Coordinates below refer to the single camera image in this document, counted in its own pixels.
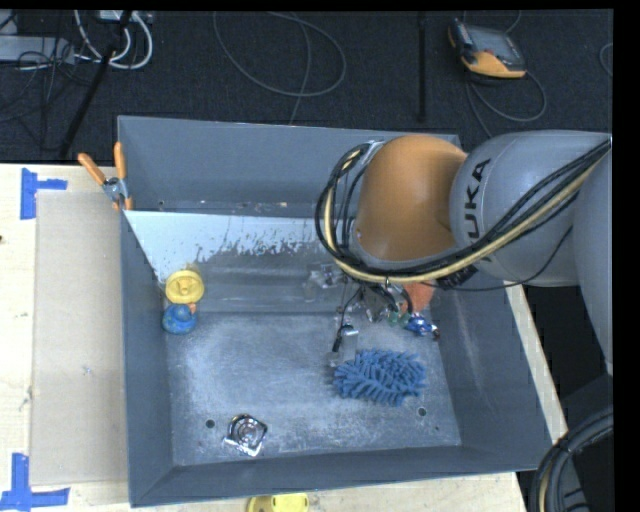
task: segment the electronic device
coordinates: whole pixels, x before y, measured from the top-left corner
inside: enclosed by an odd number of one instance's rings
[[[475,77],[513,79],[527,72],[522,52],[505,32],[454,18],[448,36],[462,64]]]

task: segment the small metal part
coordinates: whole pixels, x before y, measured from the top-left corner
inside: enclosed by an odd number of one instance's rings
[[[316,284],[323,290],[344,284],[346,276],[334,263],[314,263],[307,266],[307,284]]]
[[[104,190],[107,197],[114,203],[118,203],[121,196],[122,198],[129,197],[127,182],[124,179],[109,178],[102,185],[102,190]]]
[[[380,322],[396,309],[393,295],[381,286],[365,286],[362,300],[370,322]]]
[[[360,332],[353,325],[345,324],[338,331],[338,337],[333,344],[333,350],[327,358],[329,366],[335,368],[345,361],[355,359],[358,351],[358,334]]]
[[[231,420],[224,444],[233,446],[238,451],[256,457],[262,450],[267,426],[248,414],[240,414]]]

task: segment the wooden table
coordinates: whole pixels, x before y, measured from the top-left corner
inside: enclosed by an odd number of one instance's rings
[[[62,178],[69,190],[94,193],[104,203],[105,214],[113,214],[108,198],[81,166],[0,164],[0,491],[11,486],[11,454],[30,455],[32,412],[32,360],[34,339],[34,283],[37,218],[20,220],[21,170],[27,167],[38,178]],[[115,176],[113,168],[104,168]],[[66,191],[43,191],[40,194]],[[70,219],[81,215],[69,205]],[[523,339],[526,357],[551,438],[566,432],[566,423],[555,392],[544,353],[521,287],[507,289],[511,307]],[[73,510],[99,508],[104,511],[129,510],[126,481],[61,482],[60,485],[33,485],[34,491],[70,486]],[[310,511],[360,512],[428,510],[430,512],[524,512],[524,502],[514,473],[455,477],[343,490],[308,493]],[[247,499],[153,507],[158,510],[207,510],[241,512]]]

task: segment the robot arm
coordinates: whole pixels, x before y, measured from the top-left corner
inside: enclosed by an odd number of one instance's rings
[[[332,203],[349,166],[334,172],[318,202],[318,234],[346,274],[404,287],[417,310],[431,296],[418,297],[424,286],[413,285],[450,287],[475,271],[533,286],[579,285],[612,373],[610,134],[506,134],[468,155],[409,135],[361,167],[357,211],[341,243]]]

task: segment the metal clamp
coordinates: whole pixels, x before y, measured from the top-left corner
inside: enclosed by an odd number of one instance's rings
[[[125,166],[122,144],[120,142],[116,142],[113,146],[113,157],[118,174],[117,178],[107,179],[104,173],[87,153],[79,153],[78,162],[82,164],[94,181],[102,187],[104,193],[109,199],[111,199],[114,209],[120,210],[120,208],[123,207],[125,210],[132,210],[133,198],[131,197],[127,187],[127,169]]]

